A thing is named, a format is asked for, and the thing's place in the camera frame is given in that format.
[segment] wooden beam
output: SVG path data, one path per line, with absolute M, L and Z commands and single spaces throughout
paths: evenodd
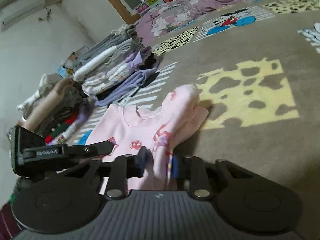
M 127 10 L 127 8 L 122 4 L 120 0 L 108 0 L 111 5 L 116 9 L 116 11 L 120 14 L 122 19 L 127 24 L 133 24 L 141 17 L 139 14 L 131 15 L 131 13 Z

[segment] gray ribbed surface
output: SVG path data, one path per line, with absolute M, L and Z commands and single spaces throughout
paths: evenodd
M 226 224 L 211 204 L 191 199 L 186 192 L 133 191 L 110 201 L 90 224 L 60 235 L 23 231 L 15 240 L 301 240 L 290 232 L 280 236 L 254 236 Z

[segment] maroon fabric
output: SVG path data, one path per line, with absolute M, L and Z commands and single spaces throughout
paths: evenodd
M 0 240 L 13 239 L 21 229 L 17 225 L 8 202 L 0 210 Z

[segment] yellow cheese pattern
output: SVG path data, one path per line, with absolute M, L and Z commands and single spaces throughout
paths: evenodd
M 199 75 L 201 105 L 209 109 L 202 130 L 298 118 L 293 95 L 280 61 L 263 58 Z

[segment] air conditioner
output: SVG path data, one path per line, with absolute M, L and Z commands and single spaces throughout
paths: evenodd
M 45 0 L 18 0 L 0 10 L 1 31 L 45 6 Z

